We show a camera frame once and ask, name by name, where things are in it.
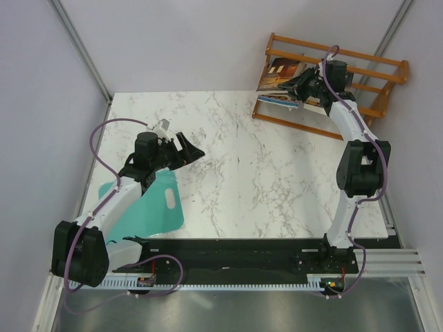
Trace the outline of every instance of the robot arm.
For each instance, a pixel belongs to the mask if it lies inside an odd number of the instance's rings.
[[[337,169],[337,185],[341,189],[340,201],[331,228],[324,237],[325,257],[349,259],[353,244],[348,234],[355,207],[361,199],[371,197],[383,185],[383,170],[380,155],[368,138],[380,146],[388,164],[390,144],[379,141],[369,130],[357,110],[354,96],[345,90],[348,77],[345,62],[328,58],[325,75],[332,89],[350,106],[351,112],[330,92],[323,79],[323,66],[308,68],[298,77],[280,85],[295,100],[305,102],[309,97],[320,100],[326,114],[334,121],[347,143]]]
[[[89,219],[80,235],[69,268],[69,279],[88,286],[98,286],[108,271],[140,259],[142,246],[139,238],[125,238],[119,243],[105,245],[110,229],[123,212],[139,199],[155,181],[155,173],[163,168],[176,170],[205,156],[182,133],[177,134],[180,150],[173,138],[168,137],[169,122],[162,120],[152,131],[137,135],[135,151],[118,173],[113,187],[91,208],[93,216],[86,212],[74,222],[62,221],[55,229],[51,272],[63,277],[67,257],[75,235]]]

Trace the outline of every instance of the gray wall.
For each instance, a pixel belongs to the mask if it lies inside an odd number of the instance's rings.
[[[392,92],[375,126],[392,145],[388,193],[406,244],[417,248],[443,309],[443,3],[411,9],[386,57],[406,59],[410,79]]]
[[[46,0],[0,1],[0,331],[29,331],[105,101]]]
[[[62,0],[112,93],[252,90],[271,32],[373,53],[401,0]]]

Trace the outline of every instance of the teal cutting board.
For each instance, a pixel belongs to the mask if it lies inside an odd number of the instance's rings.
[[[101,198],[113,183],[105,183],[98,190]],[[174,198],[167,202],[167,195]],[[106,242],[119,242],[123,237],[150,237],[178,230],[185,221],[181,209],[175,173],[164,169],[156,173],[156,180],[146,193],[135,201],[119,218],[106,237]]]

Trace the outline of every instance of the white marble countertop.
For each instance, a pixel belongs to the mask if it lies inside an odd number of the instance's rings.
[[[115,94],[109,118],[149,125],[166,118],[172,132],[182,131],[206,153],[176,171],[185,223],[163,237],[312,238],[331,226],[345,143],[254,120],[255,99],[252,91]],[[108,124],[100,157],[119,170],[142,130],[130,122]],[[113,180],[96,163],[84,210],[97,201],[98,188]],[[361,211],[354,233],[388,236],[378,203]]]

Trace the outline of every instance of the book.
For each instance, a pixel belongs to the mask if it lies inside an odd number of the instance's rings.
[[[280,89],[279,84],[289,81],[304,71],[306,63],[284,57],[277,57],[263,73],[258,84],[259,95],[287,94],[286,90]]]
[[[285,95],[259,95],[258,100],[261,102],[267,102],[269,104],[275,104],[280,106],[286,106],[291,109],[298,108],[299,103],[292,100]]]

